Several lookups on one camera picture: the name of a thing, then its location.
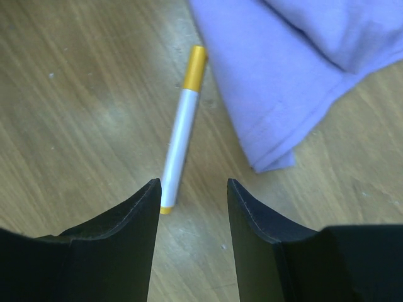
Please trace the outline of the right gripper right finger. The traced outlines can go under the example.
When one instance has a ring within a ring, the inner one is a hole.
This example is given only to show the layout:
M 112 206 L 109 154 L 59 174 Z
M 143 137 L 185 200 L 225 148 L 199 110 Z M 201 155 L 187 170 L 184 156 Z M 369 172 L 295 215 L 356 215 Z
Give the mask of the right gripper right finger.
M 402 226 L 299 225 L 227 183 L 241 301 L 401 301 Z

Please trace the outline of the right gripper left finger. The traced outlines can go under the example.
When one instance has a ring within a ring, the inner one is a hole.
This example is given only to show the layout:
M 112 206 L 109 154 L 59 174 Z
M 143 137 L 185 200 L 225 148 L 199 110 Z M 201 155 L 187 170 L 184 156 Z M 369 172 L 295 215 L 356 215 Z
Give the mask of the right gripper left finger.
M 161 183 L 60 235 L 1 230 L 2 301 L 146 301 Z

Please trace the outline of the yellow capped white marker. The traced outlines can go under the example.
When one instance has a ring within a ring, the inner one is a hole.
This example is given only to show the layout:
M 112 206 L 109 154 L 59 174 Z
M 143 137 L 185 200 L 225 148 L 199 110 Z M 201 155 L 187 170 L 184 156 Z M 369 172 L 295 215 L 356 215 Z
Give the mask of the yellow capped white marker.
M 176 204 L 206 62 L 206 48 L 200 45 L 193 46 L 184 75 L 162 175 L 160 213 L 163 215 L 170 213 Z

